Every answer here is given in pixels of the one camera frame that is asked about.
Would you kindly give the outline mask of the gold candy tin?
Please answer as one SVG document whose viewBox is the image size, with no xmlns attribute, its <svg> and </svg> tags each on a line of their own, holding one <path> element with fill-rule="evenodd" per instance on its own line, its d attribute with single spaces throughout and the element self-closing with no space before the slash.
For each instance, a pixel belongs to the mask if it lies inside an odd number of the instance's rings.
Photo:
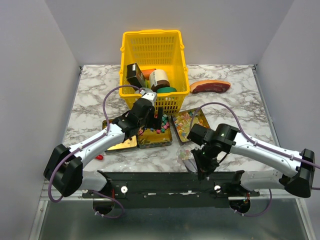
<svg viewBox="0 0 320 240">
<path fill-rule="evenodd" d="M 133 136 L 126 141 L 119 143 L 117 145 L 114 145 L 110 148 L 108 148 L 105 153 L 106 154 L 113 154 L 113 153 L 119 153 L 119 152 L 129 152 L 134 151 L 138 149 L 138 140 L 137 136 Z"/>
<path fill-rule="evenodd" d="M 171 120 L 174 126 L 174 132 L 181 146 L 190 142 L 187 136 L 190 132 L 191 123 L 192 125 L 199 124 L 206 128 L 210 127 L 203 111 L 197 110 L 197 108 L 174 113 L 171 116 Z"/>
<path fill-rule="evenodd" d="M 162 116 L 161 129 L 141 128 L 137 135 L 137 144 L 141 149 L 170 146 L 172 141 L 172 132 L 167 114 Z"/>
</svg>

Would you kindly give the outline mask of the metal candy scoop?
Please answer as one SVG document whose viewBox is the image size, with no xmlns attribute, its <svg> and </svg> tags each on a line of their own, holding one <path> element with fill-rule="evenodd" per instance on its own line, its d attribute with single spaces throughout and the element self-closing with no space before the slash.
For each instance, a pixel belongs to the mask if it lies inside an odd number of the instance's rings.
<svg viewBox="0 0 320 240">
<path fill-rule="evenodd" d="M 182 162 L 188 172 L 190 172 L 190 173 L 197 173 L 198 172 L 197 164 L 193 158 L 183 160 Z"/>
</svg>

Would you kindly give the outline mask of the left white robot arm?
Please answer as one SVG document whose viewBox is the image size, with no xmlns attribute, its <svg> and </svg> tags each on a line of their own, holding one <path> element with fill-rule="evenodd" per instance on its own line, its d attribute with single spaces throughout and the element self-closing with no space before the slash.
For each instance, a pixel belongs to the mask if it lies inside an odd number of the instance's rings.
<svg viewBox="0 0 320 240">
<path fill-rule="evenodd" d="M 100 172 L 83 169 L 110 147 L 136 136 L 141 128 L 160 128 L 161 118 L 154 117 L 156 99 L 156 93 L 146 93 L 131 110 L 92 137 L 70 147 L 56 146 L 43 172 L 49 181 L 48 190 L 55 188 L 62 197 L 69 197 L 77 190 L 93 190 L 99 197 L 107 197 L 111 191 L 107 178 Z"/>
</svg>

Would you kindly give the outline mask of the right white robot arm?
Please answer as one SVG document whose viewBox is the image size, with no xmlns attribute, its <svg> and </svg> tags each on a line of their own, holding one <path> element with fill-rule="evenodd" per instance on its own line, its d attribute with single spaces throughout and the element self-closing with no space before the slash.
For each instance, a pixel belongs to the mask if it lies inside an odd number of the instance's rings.
<svg viewBox="0 0 320 240">
<path fill-rule="evenodd" d="M 257 189 L 284 189 L 300 198 L 312 193 L 315 154 L 309 149 L 287 150 L 245 135 L 238 128 L 221 123 L 216 130 L 194 124 L 187 138 L 199 145 L 193 149 L 198 179 L 204 180 L 220 165 L 221 152 L 240 155 L 272 167 L 268 171 L 244 171 L 230 183 L 230 191 L 241 196 Z"/>
</svg>

